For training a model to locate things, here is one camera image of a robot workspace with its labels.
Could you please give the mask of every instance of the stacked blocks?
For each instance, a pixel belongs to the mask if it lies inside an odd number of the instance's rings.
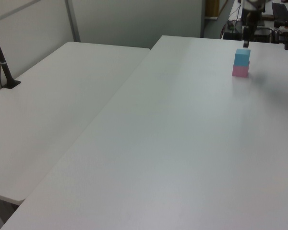
[[[233,76],[242,78],[248,77],[250,54],[251,51],[249,49],[237,49],[234,68],[232,70]]]

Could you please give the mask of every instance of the pole base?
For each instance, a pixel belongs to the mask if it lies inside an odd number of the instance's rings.
[[[7,89],[12,89],[14,88],[15,86],[19,85],[20,84],[20,81],[16,81],[14,80],[13,84],[6,84],[6,85],[3,85],[2,88],[7,88]]]

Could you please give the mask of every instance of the white table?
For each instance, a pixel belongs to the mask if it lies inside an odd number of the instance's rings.
[[[163,36],[2,230],[288,229],[288,51],[242,47]]]
[[[0,90],[0,199],[21,204],[148,52],[67,43]]]

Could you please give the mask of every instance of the gray wall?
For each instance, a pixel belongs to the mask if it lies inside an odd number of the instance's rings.
[[[69,0],[81,42],[152,48],[162,35],[200,37],[202,0]]]
[[[41,0],[0,20],[0,45],[14,78],[69,41],[64,0]]]

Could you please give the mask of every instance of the pink cube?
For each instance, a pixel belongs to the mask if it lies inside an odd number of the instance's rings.
[[[234,66],[232,75],[235,77],[247,78],[249,73],[249,66]]]

